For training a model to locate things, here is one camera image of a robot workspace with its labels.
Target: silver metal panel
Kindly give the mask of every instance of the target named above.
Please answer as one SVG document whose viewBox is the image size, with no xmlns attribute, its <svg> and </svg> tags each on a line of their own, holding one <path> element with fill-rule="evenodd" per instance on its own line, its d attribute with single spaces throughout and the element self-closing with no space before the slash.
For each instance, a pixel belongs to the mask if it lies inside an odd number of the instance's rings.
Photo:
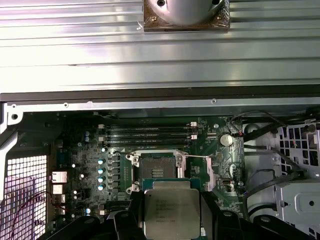
<svg viewBox="0 0 320 240">
<path fill-rule="evenodd" d="M 318 0 L 231 1 L 229 32 L 144 33 L 142 6 L 0 2 L 0 93 L 319 83 Z"/>
<path fill-rule="evenodd" d="M 320 224 L 320 184 L 307 179 L 276 186 L 279 218 L 291 224 Z"/>
</svg>

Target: black cable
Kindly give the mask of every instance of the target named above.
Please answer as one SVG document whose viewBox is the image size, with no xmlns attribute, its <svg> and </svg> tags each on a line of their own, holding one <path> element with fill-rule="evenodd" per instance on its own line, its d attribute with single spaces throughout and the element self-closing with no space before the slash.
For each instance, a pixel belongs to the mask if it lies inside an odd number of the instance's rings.
<svg viewBox="0 0 320 240">
<path fill-rule="evenodd" d="M 250 180 L 251 180 L 256 174 L 261 173 L 261 172 L 265 172 L 265 173 L 272 172 L 273 179 L 276 178 L 276 171 L 273 170 L 273 169 L 271 169 L 271 168 L 256 170 L 256 171 L 254 171 L 253 174 L 251 174 L 251 176 L 248 177 L 248 179 L 246 180 L 246 183 L 245 183 L 245 190 L 246 190 L 246 191 L 248 190 L 248 186 L 249 186 Z"/>
<path fill-rule="evenodd" d="M 11 230 L 11 234 L 10 234 L 10 239 L 13 240 L 14 237 L 15 237 L 15 224 L 16 224 L 16 221 L 17 221 L 17 218 L 19 216 L 19 213 L 22 209 L 24 209 L 32 200 L 36 199 L 37 197 L 43 195 L 43 194 L 48 194 L 50 196 L 50 203 L 51 205 L 53 205 L 54 207 L 56 208 L 60 208 L 60 209 L 63 209 L 63 210 L 66 210 L 64 207 L 60 206 L 59 204 L 55 204 L 53 203 L 53 196 L 51 194 L 51 192 L 48 192 L 48 191 L 41 191 L 41 192 L 38 192 L 38 193 L 35 193 L 33 196 L 31 196 L 24 204 L 22 204 L 18 211 L 16 212 L 14 218 L 13 218 L 13 222 L 12 222 L 12 230 Z"/>
<path fill-rule="evenodd" d="M 296 118 L 293 118 L 293 119 L 288 119 L 285 121 L 285 123 L 287 125 L 297 125 L 297 124 L 304 124 L 306 120 L 308 119 L 315 119 L 316 121 L 317 120 L 320 120 L 320 115 L 315 115 L 315 116 L 309 116 L 309 115 L 306 115 L 306 116 L 297 116 Z M 248 121 L 243 121 L 243 123 L 255 123 L 255 121 L 253 122 L 248 122 Z M 272 132 L 274 130 L 277 130 L 279 127 L 281 127 L 281 124 L 279 124 L 278 122 L 273 122 L 273 123 L 270 123 L 264 127 L 261 127 L 260 129 L 258 130 L 255 130 L 253 132 L 250 132 L 250 133 L 247 133 L 246 135 L 244 135 L 243 137 L 243 141 L 244 142 L 248 142 L 248 141 L 251 141 L 251 140 L 254 140 L 254 139 L 257 139 L 269 132 Z"/>
<path fill-rule="evenodd" d="M 243 200 L 243 204 L 242 204 L 242 208 L 243 208 L 243 218 L 245 220 L 247 220 L 248 222 L 250 222 L 250 216 L 249 216 L 249 211 L 248 211 L 248 198 L 251 197 L 252 195 L 277 184 L 281 184 L 281 183 L 285 183 L 285 182 L 289 182 L 291 180 L 297 179 L 300 176 L 300 174 L 298 172 L 292 172 L 288 175 L 285 176 L 280 176 L 276 179 L 272 179 L 270 181 L 267 181 L 265 183 L 262 183 L 256 187 L 254 187 L 252 190 L 248 191 L 247 194 L 245 194 L 242 198 Z"/>
<path fill-rule="evenodd" d="M 263 205 L 260 205 L 260 206 L 256 206 L 249 212 L 249 216 L 251 216 L 255 212 L 257 212 L 259 210 L 262 210 L 262 209 L 272 209 L 273 211 L 277 211 L 277 204 L 270 203 L 270 204 L 263 204 Z"/>
<path fill-rule="evenodd" d="M 255 113 L 265 114 L 265 115 L 267 115 L 269 118 L 273 119 L 275 122 L 277 122 L 278 124 L 280 124 L 281 126 L 287 127 L 287 125 L 286 125 L 283 121 L 281 121 L 281 120 L 279 120 L 278 118 L 272 116 L 270 113 L 268 113 L 267 111 L 264 111 L 264 110 L 246 111 L 246 112 L 240 113 L 240 114 L 238 114 L 238 115 L 234 115 L 234 116 L 229 120 L 229 124 L 230 124 L 235 130 L 237 130 L 237 132 L 238 132 L 240 135 L 242 135 L 242 134 L 243 134 L 242 131 L 239 130 L 239 129 L 233 124 L 233 121 L 234 121 L 235 119 L 237 119 L 237 118 L 240 118 L 240 117 L 244 116 L 244 115 L 255 114 Z"/>
</svg>

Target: mesh vent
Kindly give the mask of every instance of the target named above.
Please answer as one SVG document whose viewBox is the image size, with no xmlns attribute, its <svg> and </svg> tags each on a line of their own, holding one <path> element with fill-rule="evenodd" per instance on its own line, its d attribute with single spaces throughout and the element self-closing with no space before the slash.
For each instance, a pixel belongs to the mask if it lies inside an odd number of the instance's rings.
<svg viewBox="0 0 320 240">
<path fill-rule="evenodd" d="M 29 201 L 36 193 L 47 190 L 47 156 L 10 159 L 4 183 L 4 204 L 0 209 L 0 240 L 36 240 L 46 229 L 45 194 Z"/>
</svg>

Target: white sticker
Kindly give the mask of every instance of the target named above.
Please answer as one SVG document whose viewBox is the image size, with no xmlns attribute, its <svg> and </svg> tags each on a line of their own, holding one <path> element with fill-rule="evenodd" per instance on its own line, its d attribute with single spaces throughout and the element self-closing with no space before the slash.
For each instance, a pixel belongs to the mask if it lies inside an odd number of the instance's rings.
<svg viewBox="0 0 320 240">
<path fill-rule="evenodd" d="M 67 182 L 67 172 L 66 171 L 53 171 L 52 172 L 52 182 L 57 184 L 62 184 Z"/>
<path fill-rule="evenodd" d="M 62 194 L 63 193 L 63 185 L 61 185 L 61 184 L 53 185 L 52 193 L 53 194 Z"/>
<path fill-rule="evenodd" d="M 201 237 L 207 236 L 207 235 L 206 235 L 206 230 L 205 230 L 204 227 L 202 227 L 200 231 L 201 231 Z"/>
</svg>

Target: screw hole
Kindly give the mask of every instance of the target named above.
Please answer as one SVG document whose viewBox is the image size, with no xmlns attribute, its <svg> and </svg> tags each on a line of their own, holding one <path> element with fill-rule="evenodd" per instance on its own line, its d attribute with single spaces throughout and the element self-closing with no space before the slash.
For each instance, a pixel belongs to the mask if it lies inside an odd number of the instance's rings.
<svg viewBox="0 0 320 240">
<path fill-rule="evenodd" d="M 17 114 L 12 114 L 11 118 L 12 118 L 12 120 L 17 120 L 18 119 L 18 115 Z"/>
<path fill-rule="evenodd" d="M 165 0 L 158 0 L 157 4 L 159 7 L 163 7 L 166 4 L 166 1 Z"/>
</svg>

